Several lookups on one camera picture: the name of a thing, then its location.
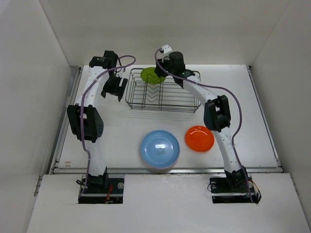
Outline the green plate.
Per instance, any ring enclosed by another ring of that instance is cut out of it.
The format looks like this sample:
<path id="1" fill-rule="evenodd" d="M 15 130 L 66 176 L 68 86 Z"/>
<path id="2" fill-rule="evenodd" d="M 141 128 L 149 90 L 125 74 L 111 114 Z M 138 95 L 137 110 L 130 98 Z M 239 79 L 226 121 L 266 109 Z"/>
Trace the green plate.
<path id="1" fill-rule="evenodd" d="M 152 85 L 163 83 L 166 78 L 158 76 L 155 73 L 155 69 L 156 69 L 155 67 L 144 68 L 140 73 L 141 79 L 145 81 L 146 83 L 149 83 Z"/>

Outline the wire dish rack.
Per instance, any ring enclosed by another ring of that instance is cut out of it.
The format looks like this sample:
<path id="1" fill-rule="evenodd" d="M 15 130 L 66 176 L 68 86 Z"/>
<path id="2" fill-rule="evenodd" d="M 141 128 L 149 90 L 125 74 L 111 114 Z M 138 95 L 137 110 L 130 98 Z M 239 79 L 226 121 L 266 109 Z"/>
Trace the wire dish rack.
<path id="1" fill-rule="evenodd" d="M 130 71 L 125 96 L 130 108 L 194 113 L 200 107 L 199 100 L 176 84 L 173 77 L 167 76 L 163 83 L 152 85 L 141 79 L 143 69 Z"/>

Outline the orange plate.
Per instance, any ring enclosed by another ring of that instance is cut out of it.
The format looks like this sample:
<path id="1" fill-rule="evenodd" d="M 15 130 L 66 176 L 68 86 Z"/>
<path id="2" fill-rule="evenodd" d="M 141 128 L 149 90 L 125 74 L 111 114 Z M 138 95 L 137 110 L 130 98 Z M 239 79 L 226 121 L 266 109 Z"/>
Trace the orange plate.
<path id="1" fill-rule="evenodd" d="M 214 135 L 205 126 L 192 126 L 185 133 L 187 146 L 195 152 L 207 152 L 214 146 Z"/>

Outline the blue plate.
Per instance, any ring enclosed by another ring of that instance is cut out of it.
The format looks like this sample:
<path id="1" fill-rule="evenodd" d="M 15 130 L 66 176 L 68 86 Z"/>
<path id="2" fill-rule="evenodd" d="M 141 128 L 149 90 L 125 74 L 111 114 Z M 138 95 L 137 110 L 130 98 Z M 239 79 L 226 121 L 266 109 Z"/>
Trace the blue plate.
<path id="1" fill-rule="evenodd" d="M 152 168 L 169 169 L 179 159 L 179 141 L 168 131 L 152 131 L 143 138 L 140 155 L 143 161 Z"/>

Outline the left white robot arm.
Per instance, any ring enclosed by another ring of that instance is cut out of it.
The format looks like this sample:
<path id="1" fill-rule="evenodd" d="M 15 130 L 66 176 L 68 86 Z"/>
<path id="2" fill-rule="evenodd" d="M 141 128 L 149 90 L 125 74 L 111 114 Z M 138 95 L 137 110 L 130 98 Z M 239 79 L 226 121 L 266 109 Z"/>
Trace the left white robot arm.
<path id="1" fill-rule="evenodd" d="M 125 68 L 120 59 L 111 50 L 106 50 L 102 57 L 94 56 L 89 62 L 88 79 L 81 96 L 67 108 L 71 131 L 87 154 L 86 177 L 80 181 L 83 193 L 103 193 L 111 186 L 97 141 L 104 132 L 104 121 L 97 106 L 99 99 L 107 94 L 118 100 L 123 97 L 128 80 L 122 78 Z"/>

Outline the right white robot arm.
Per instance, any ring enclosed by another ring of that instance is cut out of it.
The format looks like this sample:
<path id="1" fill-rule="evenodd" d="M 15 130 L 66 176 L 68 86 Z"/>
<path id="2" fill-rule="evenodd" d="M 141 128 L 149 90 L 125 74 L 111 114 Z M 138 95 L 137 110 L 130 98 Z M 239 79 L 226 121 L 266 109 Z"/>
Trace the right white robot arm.
<path id="1" fill-rule="evenodd" d="M 242 109 L 237 97 L 224 87 L 207 85 L 199 81 L 196 74 L 186 68 L 181 52 L 158 49 L 155 52 L 155 62 L 156 74 L 172 76 L 175 83 L 192 94 L 204 107 L 204 124 L 213 133 L 223 158 L 226 188 L 231 192 L 248 188 L 246 168 L 239 159 L 234 143 L 234 138 L 242 126 Z M 231 112 L 228 97 L 216 95 L 211 91 L 212 88 L 226 91 L 236 101 L 239 125 L 233 134 L 230 132 Z"/>

